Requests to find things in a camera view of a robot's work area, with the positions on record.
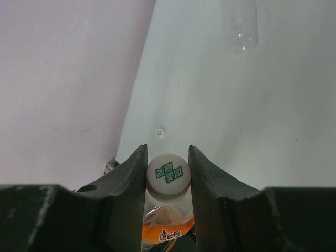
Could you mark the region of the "white green-print bottle cap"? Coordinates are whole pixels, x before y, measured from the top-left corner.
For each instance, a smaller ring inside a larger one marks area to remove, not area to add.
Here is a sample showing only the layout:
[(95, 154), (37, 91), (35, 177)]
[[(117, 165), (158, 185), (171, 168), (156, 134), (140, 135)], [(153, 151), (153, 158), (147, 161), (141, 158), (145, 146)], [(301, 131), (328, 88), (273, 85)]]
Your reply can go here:
[(156, 137), (158, 139), (164, 139), (166, 136), (166, 130), (164, 128), (158, 128), (156, 131)]

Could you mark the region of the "white orange-bottle cap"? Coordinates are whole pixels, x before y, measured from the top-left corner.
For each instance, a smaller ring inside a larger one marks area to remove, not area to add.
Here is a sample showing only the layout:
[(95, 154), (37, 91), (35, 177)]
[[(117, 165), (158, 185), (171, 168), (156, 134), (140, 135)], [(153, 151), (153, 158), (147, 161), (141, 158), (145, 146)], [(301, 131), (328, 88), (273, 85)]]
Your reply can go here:
[(146, 170), (146, 189), (158, 201), (175, 201), (183, 197), (191, 183), (191, 169), (175, 154), (155, 157)]

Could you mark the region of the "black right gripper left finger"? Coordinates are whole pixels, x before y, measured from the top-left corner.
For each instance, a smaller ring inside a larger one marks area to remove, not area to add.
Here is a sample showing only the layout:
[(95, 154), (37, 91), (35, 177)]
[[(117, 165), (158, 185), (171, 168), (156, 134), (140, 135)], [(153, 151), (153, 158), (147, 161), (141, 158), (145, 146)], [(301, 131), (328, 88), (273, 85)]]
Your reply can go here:
[(77, 191), (1, 186), (1, 251), (140, 251), (146, 145)]

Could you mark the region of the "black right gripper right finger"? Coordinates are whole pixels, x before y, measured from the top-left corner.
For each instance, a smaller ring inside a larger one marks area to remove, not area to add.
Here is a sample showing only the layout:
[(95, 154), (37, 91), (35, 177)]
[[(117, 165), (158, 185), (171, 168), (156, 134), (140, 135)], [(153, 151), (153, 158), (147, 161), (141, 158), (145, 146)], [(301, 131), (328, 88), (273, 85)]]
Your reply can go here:
[(335, 251), (335, 188), (253, 188), (190, 146), (198, 251)]

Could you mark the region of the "orange label tea bottle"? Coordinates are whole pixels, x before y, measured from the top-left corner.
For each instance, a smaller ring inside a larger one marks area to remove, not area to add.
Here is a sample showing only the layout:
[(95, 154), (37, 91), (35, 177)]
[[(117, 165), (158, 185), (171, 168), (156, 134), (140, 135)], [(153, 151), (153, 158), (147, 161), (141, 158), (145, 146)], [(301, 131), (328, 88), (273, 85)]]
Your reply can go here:
[(158, 201), (145, 194), (141, 251), (169, 251), (194, 225), (191, 184), (175, 201)]

